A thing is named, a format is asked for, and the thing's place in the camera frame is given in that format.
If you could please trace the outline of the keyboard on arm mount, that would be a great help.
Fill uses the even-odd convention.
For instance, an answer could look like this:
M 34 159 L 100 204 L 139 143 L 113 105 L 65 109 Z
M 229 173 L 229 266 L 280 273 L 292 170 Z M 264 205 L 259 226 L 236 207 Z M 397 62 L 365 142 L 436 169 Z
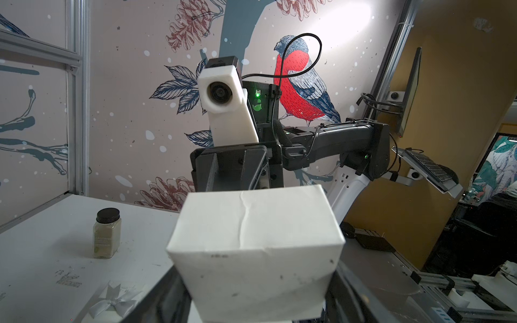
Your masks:
M 412 187 L 417 181 L 425 179 L 442 194 L 449 194 L 454 199 L 463 193 L 463 186 L 459 183 L 456 173 L 436 164 L 423 152 L 409 148 L 392 150 L 397 155 L 397 161 L 405 161 L 409 165 L 409 171 L 407 175 L 400 175 L 399 171 L 388 171 L 382 178 L 407 187 Z

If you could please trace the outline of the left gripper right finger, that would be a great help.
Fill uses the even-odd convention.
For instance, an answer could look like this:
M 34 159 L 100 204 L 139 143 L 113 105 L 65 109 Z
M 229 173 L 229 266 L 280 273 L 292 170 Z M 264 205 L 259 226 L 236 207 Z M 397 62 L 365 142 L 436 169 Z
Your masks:
M 325 301 L 325 322 L 398 321 L 343 261 L 332 275 Z

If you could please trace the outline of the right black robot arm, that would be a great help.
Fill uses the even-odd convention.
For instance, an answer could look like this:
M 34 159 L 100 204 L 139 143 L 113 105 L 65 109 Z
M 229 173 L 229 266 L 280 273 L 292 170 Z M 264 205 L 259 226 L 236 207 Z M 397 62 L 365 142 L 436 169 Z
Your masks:
M 192 177 L 198 192 L 250 191 L 284 186 L 284 171 L 298 171 L 325 157 L 338 156 L 336 174 L 327 199 L 341 223 L 359 194 L 388 169 L 389 127 L 379 122 L 351 121 L 337 125 L 284 127 L 277 118 L 280 89 L 265 83 L 244 82 L 229 86 L 215 82 L 201 93 L 221 107 L 221 115 L 243 112 L 245 125 L 258 141 L 249 141 L 240 130 L 244 121 L 227 122 L 226 133 L 235 139 L 220 140 L 191 154 Z

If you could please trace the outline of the white jewelry box lid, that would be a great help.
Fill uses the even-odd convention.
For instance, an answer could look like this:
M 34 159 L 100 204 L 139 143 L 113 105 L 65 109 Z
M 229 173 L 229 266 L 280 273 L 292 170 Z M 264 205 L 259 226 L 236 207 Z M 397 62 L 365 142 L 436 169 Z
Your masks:
M 75 322 L 122 322 L 148 291 L 144 283 L 109 281 L 87 301 Z

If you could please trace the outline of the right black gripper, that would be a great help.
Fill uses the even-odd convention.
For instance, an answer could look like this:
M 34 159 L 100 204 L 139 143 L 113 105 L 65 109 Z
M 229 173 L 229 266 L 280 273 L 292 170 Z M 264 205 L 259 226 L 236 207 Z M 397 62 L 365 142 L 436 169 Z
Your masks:
M 190 160 L 197 192 L 284 187 L 281 148 L 275 143 L 199 148 L 190 154 Z

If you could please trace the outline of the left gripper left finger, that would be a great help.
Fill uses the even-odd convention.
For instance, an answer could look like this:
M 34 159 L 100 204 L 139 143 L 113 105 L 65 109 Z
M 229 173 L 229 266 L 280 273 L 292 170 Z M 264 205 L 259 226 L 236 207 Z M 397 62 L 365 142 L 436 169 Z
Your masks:
M 122 322 L 188 323 L 191 302 L 191 296 L 173 266 Z

